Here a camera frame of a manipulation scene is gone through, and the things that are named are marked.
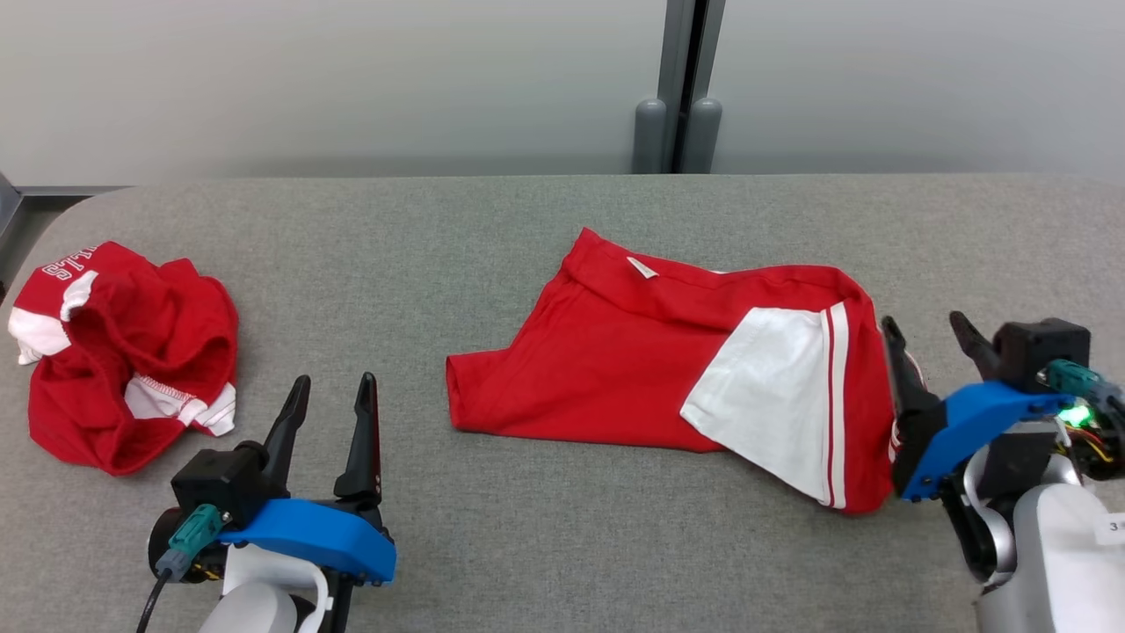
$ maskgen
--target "clothing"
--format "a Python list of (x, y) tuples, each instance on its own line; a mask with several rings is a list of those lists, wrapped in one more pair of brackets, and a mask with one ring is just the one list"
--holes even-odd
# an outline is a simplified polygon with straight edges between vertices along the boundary
[(32, 374), (32, 440), (58, 460), (136, 472), (184, 428), (234, 428), (237, 313), (187, 259), (114, 242), (32, 273), (8, 332)]
[(512, 345), (450, 356), (447, 381), (460, 431), (729, 449), (848, 513), (891, 490), (882, 337), (836, 268), (714, 272), (587, 228)]

